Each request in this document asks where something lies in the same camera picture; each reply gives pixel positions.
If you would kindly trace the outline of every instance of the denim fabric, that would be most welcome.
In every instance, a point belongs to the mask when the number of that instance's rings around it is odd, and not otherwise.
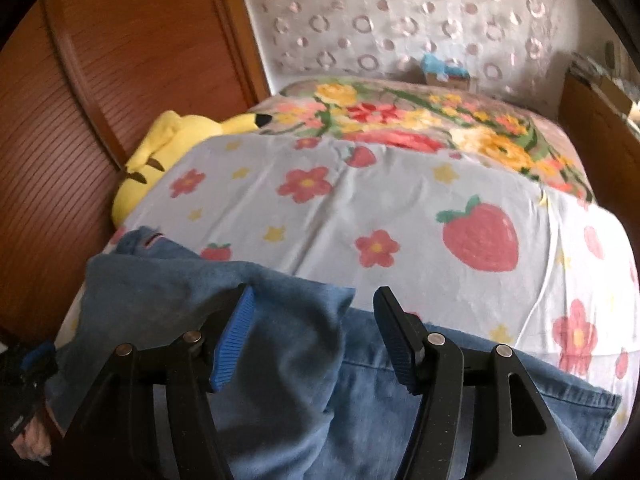
[[[301,478],[333,416],[326,407],[344,354],[340,319],[353,289],[256,264],[207,262],[166,238],[146,248],[151,233],[131,232],[115,253],[90,260],[78,333],[58,353],[61,372],[49,385],[57,420],[68,427],[116,345],[168,344],[202,324],[211,296],[250,283],[252,327],[232,381],[209,396],[211,411],[237,479]]]
[[[495,343],[427,324],[461,348],[490,351]],[[397,381],[376,321],[350,308],[342,320],[345,353],[329,409],[334,412],[327,442],[305,479],[394,478],[406,449],[420,397]],[[600,446],[620,398],[522,352],[516,352],[555,420],[578,478],[595,470]]]
[[[255,289],[254,323],[234,378],[209,397],[236,478],[393,478],[420,399],[396,381],[372,313],[348,308],[353,289],[245,262],[206,262],[163,237],[147,244],[152,234],[131,232],[115,253],[88,264],[78,334],[59,352],[61,373],[49,388],[63,427],[117,344],[167,344],[202,323],[213,294],[248,282]],[[428,329],[462,347],[494,346]],[[589,472],[619,397],[518,356],[560,422],[574,462]],[[158,400],[162,406],[162,392]],[[158,420],[165,458],[171,455],[166,417]],[[163,465],[175,474],[170,461]]]

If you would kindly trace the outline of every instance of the flower center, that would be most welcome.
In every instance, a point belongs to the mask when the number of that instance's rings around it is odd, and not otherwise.
[[[579,328],[574,330],[574,346],[576,348],[584,347],[584,331]]]

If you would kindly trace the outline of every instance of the wooden wardrobe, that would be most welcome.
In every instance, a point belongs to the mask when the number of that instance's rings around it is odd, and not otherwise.
[[[38,0],[0,50],[0,339],[55,336],[159,113],[267,95],[243,0]]]

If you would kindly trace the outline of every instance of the ribbed blue pad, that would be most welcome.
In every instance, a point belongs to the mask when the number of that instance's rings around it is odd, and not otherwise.
[[[214,392],[220,391],[234,374],[242,346],[244,346],[251,326],[254,310],[254,290],[248,286],[240,296],[236,309],[229,318],[213,352],[213,368],[209,383]]]
[[[391,358],[391,364],[396,372],[398,382],[404,384],[409,392],[414,393],[418,389],[414,362],[415,354],[396,318],[398,314],[395,312],[396,310],[399,310],[401,315],[404,316],[400,305],[395,301],[391,291],[388,290],[385,298],[382,288],[379,288],[373,295],[373,315],[376,318],[378,329],[385,342],[386,351]]]

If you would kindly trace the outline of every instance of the black ear tip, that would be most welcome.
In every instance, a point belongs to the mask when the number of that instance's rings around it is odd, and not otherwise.
[[[270,115],[267,114],[256,114],[255,115],[255,125],[258,126],[258,128],[261,128],[263,126],[266,126],[267,124],[269,124],[271,122],[272,117]]]

